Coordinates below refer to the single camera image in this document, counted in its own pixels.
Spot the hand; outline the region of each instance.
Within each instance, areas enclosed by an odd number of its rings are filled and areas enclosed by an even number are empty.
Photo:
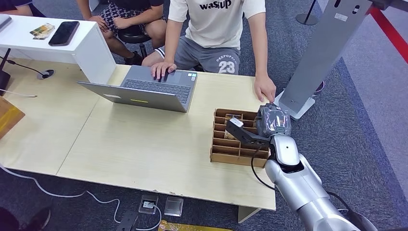
[[[262,76],[255,76],[255,83],[254,83],[255,93],[258,96],[258,99],[263,102],[264,101],[264,94],[270,103],[275,101],[275,92],[276,86],[273,84],[272,80],[269,76],[262,75]]]
[[[177,68],[177,66],[172,63],[172,62],[161,62],[161,63],[156,63],[151,67],[151,72],[152,76],[156,77],[157,79],[160,79],[161,77],[165,76],[166,69],[168,69],[168,72],[172,72]]]
[[[92,16],[88,19],[88,21],[97,22],[102,32],[107,33],[109,31],[108,24],[105,22],[105,20],[101,16]]]
[[[125,29],[132,25],[128,18],[114,18],[114,23],[118,29]]]

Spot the white t-shirt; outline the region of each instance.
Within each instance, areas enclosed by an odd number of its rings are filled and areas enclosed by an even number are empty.
[[[168,18],[190,15],[186,37],[206,48],[240,48],[242,13],[246,18],[265,12],[265,0],[170,0]]]

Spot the person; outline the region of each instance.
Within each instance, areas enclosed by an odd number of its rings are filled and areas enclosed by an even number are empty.
[[[15,216],[5,208],[0,207],[0,231],[42,231],[50,221],[51,207],[45,207],[36,213],[30,222],[23,227]]]
[[[0,13],[45,17],[34,5],[32,0],[0,0]]]
[[[186,35],[180,37],[187,11]],[[265,0],[171,0],[166,29],[166,46],[146,57],[160,78],[166,70],[189,70],[201,64],[204,71],[238,74],[242,14],[248,19],[255,55],[255,92],[260,101],[273,102],[276,87],[268,76],[268,39],[265,28]]]
[[[139,25],[140,31],[152,38],[153,48],[164,44],[166,22],[163,18],[164,0],[110,0],[101,15],[92,16],[89,0],[76,0],[85,20],[95,21],[111,52],[125,58],[125,64],[141,64],[136,51],[129,51],[116,38],[119,29]]]

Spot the laptop keyboard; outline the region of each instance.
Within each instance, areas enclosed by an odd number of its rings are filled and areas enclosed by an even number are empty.
[[[123,87],[138,89],[138,90],[151,90],[151,91],[157,91],[157,92],[162,92],[162,93],[175,94],[181,103],[187,102],[187,99],[190,93],[190,88],[191,88],[187,86],[149,82],[149,81],[142,81],[142,80],[136,80],[136,79],[127,79]]]

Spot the patterned shorts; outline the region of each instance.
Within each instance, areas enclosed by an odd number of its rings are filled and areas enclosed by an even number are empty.
[[[108,29],[113,31],[115,36],[117,36],[118,28],[115,26],[114,18],[131,18],[143,13],[145,10],[128,10],[121,7],[118,7],[113,2],[109,2],[109,5],[106,9],[104,9],[101,13],[101,17],[105,20],[108,25]],[[140,30],[146,35],[146,31],[144,27],[146,24],[140,24]]]

